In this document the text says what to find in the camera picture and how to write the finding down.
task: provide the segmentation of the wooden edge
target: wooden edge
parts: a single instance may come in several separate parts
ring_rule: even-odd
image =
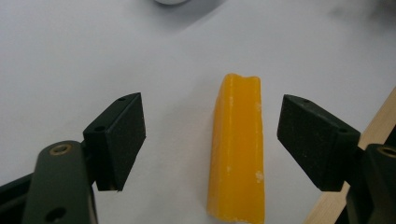
[[[396,125],[396,88],[376,113],[367,129],[361,135],[359,147],[366,149],[372,143],[384,144]],[[345,183],[340,192],[323,192],[314,208],[306,217],[304,224],[333,224],[346,206],[349,190]]]

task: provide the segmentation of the white object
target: white object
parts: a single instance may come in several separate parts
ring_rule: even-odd
[[[155,0],[161,4],[165,4],[165,5],[176,5],[176,4],[180,4],[183,3],[187,0]]]

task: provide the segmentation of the cheese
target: cheese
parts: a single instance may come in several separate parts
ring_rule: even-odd
[[[227,75],[216,101],[208,214],[223,221],[264,222],[261,83]]]

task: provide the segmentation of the mounting hole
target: mounting hole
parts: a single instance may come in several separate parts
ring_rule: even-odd
[[[60,144],[58,146],[52,147],[49,150],[49,154],[52,156],[60,156],[70,151],[72,146],[70,144]]]
[[[392,158],[396,158],[396,149],[392,148],[392,147],[378,147],[377,148],[379,152],[381,152],[382,154],[388,156],[388,157],[392,157]]]
[[[62,217],[66,214],[66,209],[63,207],[58,207],[48,212],[46,215],[46,221],[49,223],[56,223],[61,221]]]
[[[106,128],[105,126],[99,126],[99,127],[96,127],[96,128],[95,128],[95,131],[96,131],[96,132],[101,132],[101,131],[104,131],[105,128]]]

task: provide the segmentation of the white table surface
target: white table surface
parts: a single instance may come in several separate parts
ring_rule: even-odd
[[[266,223],[302,223],[320,191],[276,138],[282,96],[362,132],[396,84],[396,12],[375,0],[0,0],[0,185],[140,91],[148,137],[124,191],[95,191],[100,223],[222,223],[205,203],[230,72],[262,79]]]

